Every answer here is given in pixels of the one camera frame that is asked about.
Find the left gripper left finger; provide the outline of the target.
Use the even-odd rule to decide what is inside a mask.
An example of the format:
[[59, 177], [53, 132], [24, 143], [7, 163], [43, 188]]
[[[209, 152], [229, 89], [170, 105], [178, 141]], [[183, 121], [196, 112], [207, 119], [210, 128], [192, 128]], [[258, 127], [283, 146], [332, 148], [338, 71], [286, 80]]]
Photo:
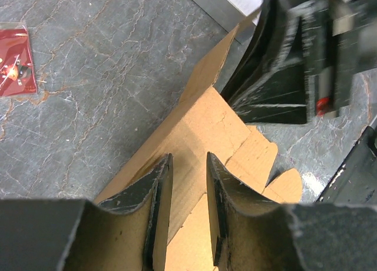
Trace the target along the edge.
[[163, 270], [173, 156], [94, 204], [86, 199], [1, 201], [2, 270]]

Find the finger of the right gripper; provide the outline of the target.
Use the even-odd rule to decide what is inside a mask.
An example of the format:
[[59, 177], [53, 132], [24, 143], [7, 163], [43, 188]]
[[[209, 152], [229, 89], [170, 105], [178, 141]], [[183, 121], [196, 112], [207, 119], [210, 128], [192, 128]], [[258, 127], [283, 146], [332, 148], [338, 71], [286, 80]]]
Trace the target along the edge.
[[246, 124], [306, 124], [302, 21], [291, 0], [263, 0], [250, 44], [221, 96]]

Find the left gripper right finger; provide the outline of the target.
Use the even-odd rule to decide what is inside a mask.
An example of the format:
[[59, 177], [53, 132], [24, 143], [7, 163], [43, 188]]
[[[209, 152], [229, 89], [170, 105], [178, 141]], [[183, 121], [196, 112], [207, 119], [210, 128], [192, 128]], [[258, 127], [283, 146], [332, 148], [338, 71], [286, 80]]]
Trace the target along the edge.
[[375, 270], [376, 206], [277, 203], [206, 159], [213, 264], [219, 270]]

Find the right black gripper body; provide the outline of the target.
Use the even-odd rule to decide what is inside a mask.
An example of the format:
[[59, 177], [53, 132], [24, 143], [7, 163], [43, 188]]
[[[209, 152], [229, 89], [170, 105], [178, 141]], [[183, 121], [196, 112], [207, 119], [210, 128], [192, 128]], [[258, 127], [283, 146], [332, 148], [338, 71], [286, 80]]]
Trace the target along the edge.
[[352, 79], [376, 68], [376, 0], [306, 0], [303, 15], [305, 114], [338, 115]]

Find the brown cardboard box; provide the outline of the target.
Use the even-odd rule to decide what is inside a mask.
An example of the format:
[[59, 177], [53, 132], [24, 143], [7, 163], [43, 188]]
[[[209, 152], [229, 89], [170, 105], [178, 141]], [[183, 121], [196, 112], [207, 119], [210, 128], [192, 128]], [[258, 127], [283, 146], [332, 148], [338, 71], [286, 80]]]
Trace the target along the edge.
[[214, 153], [226, 168], [262, 195], [297, 203], [302, 179], [294, 168], [268, 177], [278, 147], [246, 125], [215, 90], [214, 83], [241, 27], [236, 26], [194, 67], [177, 106], [97, 196], [102, 201], [173, 155], [173, 192], [166, 270], [213, 270], [206, 196], [206, 158]]

